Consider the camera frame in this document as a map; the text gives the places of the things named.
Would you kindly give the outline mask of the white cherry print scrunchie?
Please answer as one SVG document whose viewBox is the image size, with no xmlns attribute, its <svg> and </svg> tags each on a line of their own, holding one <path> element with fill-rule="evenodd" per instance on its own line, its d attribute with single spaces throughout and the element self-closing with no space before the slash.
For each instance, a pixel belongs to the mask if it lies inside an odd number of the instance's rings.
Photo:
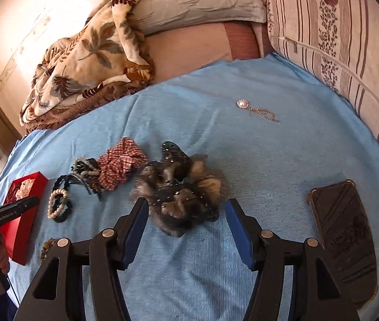
<svg viewBox="0 0 379 321">
<path fill-rule="evenodd" d="M 21 183 L 20 188 L 16 191 L 16 194 L 15 194 L 16 200 L 29 197 L 29 194 L 31 192 L 34 182 L 35 182 L 35 179 L 24 180 Z"/>
</svg>

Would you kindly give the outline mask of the black grey tulle scrunchie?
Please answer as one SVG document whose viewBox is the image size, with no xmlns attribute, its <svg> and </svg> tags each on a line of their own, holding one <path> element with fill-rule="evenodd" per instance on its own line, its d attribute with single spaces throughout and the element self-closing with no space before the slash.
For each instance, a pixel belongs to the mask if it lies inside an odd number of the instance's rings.
<svg viewBox="0 0 379 321">
<path fill-rule="evenodd" d="M 135 179 L 130 199 L 145 198 L 153 225 L 171 237 L 217 221 L 229 196 L 223 171 L 207 167 L 207 155 L 188 156 L 171 141 L 161 151 L 161 161 L 148 162 Z"/>
</svg>

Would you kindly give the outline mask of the black claw hair clip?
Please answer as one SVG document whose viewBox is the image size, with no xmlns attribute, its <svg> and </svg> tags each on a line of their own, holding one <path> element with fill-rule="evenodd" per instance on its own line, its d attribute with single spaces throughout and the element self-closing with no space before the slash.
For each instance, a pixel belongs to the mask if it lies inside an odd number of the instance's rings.
<svg viewBox="0 0 379 321">
<path fill-rule="evenodd" d="M 103 189 L 100 185 L 100 167 L 94 158 L 76 158 L 71 166 L 71 172 L 61 178 L 65 187 L 70 184 L 84 186 L 89 194 L 93 193 L 100 201 L 102 200 Z"/>
</svg>

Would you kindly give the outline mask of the red shallow tray box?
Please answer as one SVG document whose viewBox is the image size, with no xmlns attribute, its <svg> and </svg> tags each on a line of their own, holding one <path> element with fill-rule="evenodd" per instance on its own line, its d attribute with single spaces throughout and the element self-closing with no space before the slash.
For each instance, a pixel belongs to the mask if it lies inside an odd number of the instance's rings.
<svg viewBox="0 0 379 321">
<path fill-rule="evenodd" d="M 47 178 L 40 172 L 25 175 L 22 178 L 15 179 L 11 184 L 5 197 L 4 204 L 17 201 L 15 194 L 20 188 L 21 183 L 26 179 L 35 179 L 29 197 L 36 196 L 39 200 L 47 185 Z M 9 258 L 20 264 L 26 264 L 26 253 L 29 246 L 29 239 L 32 232 L 34 219 L 37 215 L 38 206 L 32 207 L 19 217 L 0 227 L 0 233 L 5 240 L 5 248 Z"/>
</svg>

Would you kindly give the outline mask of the red plaid scrunchie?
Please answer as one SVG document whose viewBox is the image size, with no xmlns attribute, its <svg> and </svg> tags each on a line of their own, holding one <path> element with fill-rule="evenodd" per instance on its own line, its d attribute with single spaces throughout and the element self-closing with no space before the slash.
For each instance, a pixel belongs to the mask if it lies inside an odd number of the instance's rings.
<svg viewBox="0 0 379 321">
<path fill-rule="evenodd" d="M 144 167 L 148 158 L 131 138 L 123 137 L 116 146 L 101 155 L 97 163 L 100 186 L 105 190 L 114 190 L 128 180 L 131 172 Z"/>
</svg>

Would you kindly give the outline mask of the smartphone in dark case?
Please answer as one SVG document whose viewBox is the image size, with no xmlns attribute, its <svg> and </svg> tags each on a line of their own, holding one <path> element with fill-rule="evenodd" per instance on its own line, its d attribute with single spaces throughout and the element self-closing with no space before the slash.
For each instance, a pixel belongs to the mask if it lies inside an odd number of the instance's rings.
<svg viewBox="0 0 379 321">
<path fill-rule="evenodd" d="M 319 239 L 357 309 L 377 293 L 377 259 L 369 221 L 352 180 L 308 193 Z"/>
</svg>

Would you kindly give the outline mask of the light blue bed sheet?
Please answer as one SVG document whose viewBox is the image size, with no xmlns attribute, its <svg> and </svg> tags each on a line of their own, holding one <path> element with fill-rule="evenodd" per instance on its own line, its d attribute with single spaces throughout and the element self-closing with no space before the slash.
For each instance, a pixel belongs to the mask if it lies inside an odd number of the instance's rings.
<svg viewBox="0 0 379 321">
<path fill-rule="evenodd" d="M 133 180 L 101 196 L 72 185 L 70 216 L 62 223 L 47 217 L 52 186 L 74 160 L 98 158 L 124 137 L 151 161 L 161 158 L 166 141 L 203 159 L 229 198 L 286 240 L 317 236 L 310 190 L 352 180 L 377 258 L 377 293 L 358 314 L 362 320 L 379 317 L 379 138 L 346 100 L 277 55 L 216 62 L 18 141 L 0 176 L 0 204 L 18 178 L 39 172 L 47 185 L 26 263 L 10 265 L 12 301 L 23 299 L 45 241 L 93 238 L 130 212 Z M 242 263 L 220 215 L 179 238 L 148 223 L 133 263 L 119 279 L 133 320 L 241 320 L 256 274 Z"/>
</svg>

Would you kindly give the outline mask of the leaf print quilt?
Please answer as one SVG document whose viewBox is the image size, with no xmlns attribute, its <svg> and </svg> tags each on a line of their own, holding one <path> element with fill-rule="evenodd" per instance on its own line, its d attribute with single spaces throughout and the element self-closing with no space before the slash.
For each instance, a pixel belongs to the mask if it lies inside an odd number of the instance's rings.
<svg viewBox="0 0 379 321">
<path fill-rule="evenodd" d="M 54 109 L 88 108 L 112 83 L 143 88 L 151 82 L 155 66 L 133 14 L 140 2 L 103 0 L 80 32 L 46 49 L 19 112 L 22 127 L 34 129 Z"/>
</svg>

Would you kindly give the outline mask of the pink brown mattress cover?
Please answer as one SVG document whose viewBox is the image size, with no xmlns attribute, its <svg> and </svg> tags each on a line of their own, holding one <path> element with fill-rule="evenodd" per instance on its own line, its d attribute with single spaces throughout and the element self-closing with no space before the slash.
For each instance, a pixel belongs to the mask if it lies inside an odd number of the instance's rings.
<svg viewBox="0 0 379 321">
<path fill-rule="evenodd" d="M 255 22 L 213 22 L 163 31 L 146 38 L 155 65 L 153 83 L 211 63 L 258 59 L 274 51 L 267 26 Z"/>
</svg>

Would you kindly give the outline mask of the striped floral pillow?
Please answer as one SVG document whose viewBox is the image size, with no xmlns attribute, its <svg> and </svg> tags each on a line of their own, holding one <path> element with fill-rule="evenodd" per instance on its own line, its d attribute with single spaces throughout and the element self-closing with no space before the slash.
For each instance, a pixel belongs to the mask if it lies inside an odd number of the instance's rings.
<svg viewBox="0 0 379 321">
<path fill-rule="evenodd" d="M 376 0 L 266 0 L 273 49 L 348 100 L 379 143 Z"/>
</svg>

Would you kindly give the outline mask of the grey pillow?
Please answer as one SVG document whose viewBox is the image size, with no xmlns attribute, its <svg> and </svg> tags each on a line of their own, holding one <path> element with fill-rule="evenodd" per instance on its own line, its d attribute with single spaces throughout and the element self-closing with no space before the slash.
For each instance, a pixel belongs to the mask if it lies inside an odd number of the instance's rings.
<svg viewBox="0 0 379 321">
<path fill-rule="evenodd" d="M 262 0 L 141 0 L 133 14 L 146 36 L 211 22 L 267 20 Z"/>
</svg>

